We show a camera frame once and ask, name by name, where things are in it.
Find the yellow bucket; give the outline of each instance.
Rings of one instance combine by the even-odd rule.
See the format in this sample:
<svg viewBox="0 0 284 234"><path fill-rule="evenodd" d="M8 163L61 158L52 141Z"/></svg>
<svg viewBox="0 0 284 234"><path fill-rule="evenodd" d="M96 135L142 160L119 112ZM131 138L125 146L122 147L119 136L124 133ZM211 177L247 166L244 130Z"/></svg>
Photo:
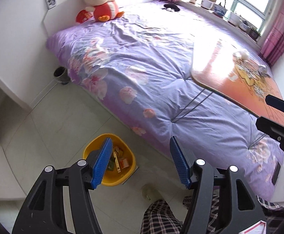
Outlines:
<svg viewBox="0 0 284 234"><path fill-rule="evenodd" d="M102 185L113 187L123 183L132 175L132 173L135 170L136 162L135 162L135 156L132 153L132 151L129 149L127 144L125 144L122 139L120 139L118 136L114 134L101 134L100 136L96 137L84 149L83 159L86 159L91 151L99 149L106 137L111 138L111 140L113 141L113 146L118 146L120 149L124 151L123 157L126 158L129 163L129 167L121 169L120 173L117 172L116 166L114 167L113 171L105 171L102 180Z"/></svg>

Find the plush toy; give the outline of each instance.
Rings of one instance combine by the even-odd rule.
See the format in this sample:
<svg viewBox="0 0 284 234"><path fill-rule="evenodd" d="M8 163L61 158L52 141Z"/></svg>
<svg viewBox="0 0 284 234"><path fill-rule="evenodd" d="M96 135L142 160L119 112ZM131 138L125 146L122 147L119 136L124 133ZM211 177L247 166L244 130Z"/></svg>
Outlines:
<svg viewBox="0 0 284 234"><path fill-rule="evenodd" d="M97 22L106 22L123 16L124 12L119 12L115 0L84 0L86 11L92 12Z"/></svg>

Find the windowsill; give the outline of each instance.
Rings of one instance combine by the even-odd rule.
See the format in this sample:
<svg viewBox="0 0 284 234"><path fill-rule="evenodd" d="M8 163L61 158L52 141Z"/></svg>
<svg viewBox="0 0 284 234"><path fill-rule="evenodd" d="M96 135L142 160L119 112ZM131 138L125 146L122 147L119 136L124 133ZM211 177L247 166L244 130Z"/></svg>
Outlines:
<svg viewBox="0 0 284 234"><path fill-rule="evenodd" d="M206 10L204 8L202 8L200 6L200 4L193 4L190 2L183 2L183 1L179 1L178 4L180 6L183 6L191 11L194 11L195 13L201 15L201 16L205 16L206 18L216 22L217 24L219 24L220 26L223 26L225 28L227 28L228 30L230 30L231 32L233 32L234 34L236 34L238 37L240 37L241 39L243 39L247 44L249 44L255 51L260 51L260 46L256 43L255 40L253 40L247 33L243 32L242 30L240 30L237 26L233 26L232 24L230 24L226 18L220 18L216 15L214 15L211 10Z"/></svg>

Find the person's leg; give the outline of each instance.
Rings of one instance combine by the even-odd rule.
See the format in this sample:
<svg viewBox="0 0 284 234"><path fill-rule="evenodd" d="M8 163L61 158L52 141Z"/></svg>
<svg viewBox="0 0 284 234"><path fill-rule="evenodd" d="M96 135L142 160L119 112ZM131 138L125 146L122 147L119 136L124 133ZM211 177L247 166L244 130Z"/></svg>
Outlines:
<svg viewBox="0 0 284 234"><path fill-rule="evenodd" d="M192 196L186 196L183 199L183 205L187 209L189 209L191 205L191 201L192 201ZM211 204L211 211L210 211L207 233L212 233L216 231L218 211L219 211L219 195L217 193L214 193L213 202Z"/></svg>
<svg viewBox="0 0 284 234"><path fill-rule="evenodd" d="M150 185L142 187L141 194L151 203L144 213L141 234L179 234L182 222L175 218L161 194Z"/></svg>
<svg viewBox="0 0 284 234"><path fill-rule="evenodd" d="M267 219L266 222L268 224L268 229L270 233L273 234L279 225L284 221L284 207L281 207L277 210L263 208L263 212L266 215Z"/></svg>

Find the black phone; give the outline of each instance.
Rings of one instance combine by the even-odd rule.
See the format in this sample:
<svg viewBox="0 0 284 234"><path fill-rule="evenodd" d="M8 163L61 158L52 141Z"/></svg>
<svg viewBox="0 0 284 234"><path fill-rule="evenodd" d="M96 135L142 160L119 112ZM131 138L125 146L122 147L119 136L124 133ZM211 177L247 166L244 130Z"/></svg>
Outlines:
<svg viewBox="0 0 284 234"><path fill-rule="evenodd" d="M273 176L272 176L272 184L275 185L277 183L278 175L280 174L280 163L277 162L277 166L275 167Z"/></svg>

